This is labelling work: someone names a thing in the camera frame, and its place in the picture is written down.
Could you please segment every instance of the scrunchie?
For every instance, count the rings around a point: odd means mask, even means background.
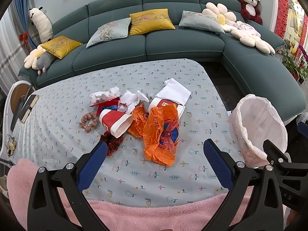
[[[99,124],[99,119],[96,118],[96,114],[94,112],[86,113],[82,116],[81,121],[79,122],[79,127],[84,128],[84,130],[89,133],[92,128],[95,128]]]
[[[108,147],[107,156],[111,156],[112,153],[117,151],[123,140],[124,140],[123,136],[115,138],[112,134],[110,134],[107,131],[100,136],[100,141],[103,141],[107,144]]]

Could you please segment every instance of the sofa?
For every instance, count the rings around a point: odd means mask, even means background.
[[[73,76],[124,64],[175,58],[214,61],[223,64],[244,95],[255,94],[269,99],[283,121],[302,112],[306,103],[301,88],[273,55],[241,44],[230,33],[215,35],[178,26],[183,10],[202,12],[207,2],[222,3],[235,13],[238,21],[245,21],[237,0],[97,0],[52,25],[54,37],[64,35],[83,45],[62,60],[56,59],[39,76],[36,70],[24,67],[19,75],[28,77],[36,88],[42,88]],[[155,8],[168,9],[175,30],[128,36],[86,48],[101,25]],[[262,39],[275,49],[284,45],[280,37],[265,27],[253,21],[246,23],[255,27]]]

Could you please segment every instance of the pink fleece fabric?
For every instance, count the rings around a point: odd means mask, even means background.
[[[10,169],[7,177],[12,209],[25,229],[27,229],[30,192],[37,170],[38,167],[34,163],[21,159],[16,166]],[[251,191],[252,187],[247,190],[232,224],[239,222],[243,216]],[[59,193],[70,220],[79,224],[63,189],[59,189]],[[163,229],[200,231],[214,215],[225,196],[226,194],[221,194],[207,200],[162,208],[126,207],[97,200],[89,200],[89,204],[111,231],[159,231]]]

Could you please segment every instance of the throw pillow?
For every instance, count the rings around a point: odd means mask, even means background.
[[[191,11],[183,10],[179,26],[224,34],[224,30],[214,16]]]
[[[76,49],[76,47],[81,45],[81,42],[72,40],[65,36],[59,36],[42,44],[41,47],[47,50],[50,54],[62,59],[72,50]]]
[[[124,18],[113,22],[108,22],[100,26],[98,30],[91,37],[86,48],[104,41],[111,41],[119,38],[126,38],[128,36],[128,27],[131,18]]]
[[[151,9],[130,14],[131,30],[129,36],[145,34],[159,29],[175,29],[172,24],[168,9]]]

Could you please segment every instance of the blue curtain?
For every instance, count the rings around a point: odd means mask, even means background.
[[[14,0],[18,17],[23,26],[25,32],[28,31],[28,3],[29,0]],[[31,36],[28,36],[28,44],[31,49],[36,49],[37,46],[32,40]]]

